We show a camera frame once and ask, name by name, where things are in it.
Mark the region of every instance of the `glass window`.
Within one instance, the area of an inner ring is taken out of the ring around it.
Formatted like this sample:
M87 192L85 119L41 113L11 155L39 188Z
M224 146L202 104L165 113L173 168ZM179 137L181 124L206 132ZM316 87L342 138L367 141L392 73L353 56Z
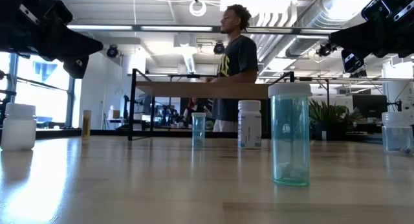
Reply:
M47 89L40 86L18 82L16 93L15 103L36 106L38 123L66 122L66 91Z
M10 54L6 52L0 52L0 70L4 73L8 73L10 71ZM0 89L6 90L7 89L7 78L3 78L0 80ZM0 99L4 99L6 97L5 94L0 93Z
M39 56L19 57L17 76L64 90L69 88L69 74L63 69L63 62L58 60L47 62Z

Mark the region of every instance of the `white pill bottle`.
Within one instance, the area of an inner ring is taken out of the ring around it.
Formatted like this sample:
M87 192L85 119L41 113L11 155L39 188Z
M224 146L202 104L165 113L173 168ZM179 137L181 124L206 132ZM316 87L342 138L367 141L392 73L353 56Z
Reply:
M261 102L258 100L239 101L239 131L238 143L240 148L261 147Z

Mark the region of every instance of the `clear plastic container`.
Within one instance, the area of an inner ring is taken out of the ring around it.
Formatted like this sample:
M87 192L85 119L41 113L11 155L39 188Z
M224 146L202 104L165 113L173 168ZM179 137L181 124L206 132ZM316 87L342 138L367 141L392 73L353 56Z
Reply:
M269 87L272 103L273 180L292 186L309 185L309 84Z
M193 113L193 147L204 147L206 141L206 114Z
M8 103L5 113L1 149L31 150L36 140L36 107Z
M261 147L261 103L258 100L239 101L238 145L240 148Z
M382 114L382 145L385 152L411 153L414 146L411 118L406 112Z

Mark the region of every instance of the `man's arm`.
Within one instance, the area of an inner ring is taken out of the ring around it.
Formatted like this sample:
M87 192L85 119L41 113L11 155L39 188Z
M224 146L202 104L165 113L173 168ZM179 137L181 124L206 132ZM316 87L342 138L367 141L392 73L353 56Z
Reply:
M229 77L221 77L212 80L212 82L228 83L254 83L257 79L257 48L256 44L250 38L245 38L241 42L239 49L239 67L240 73Z

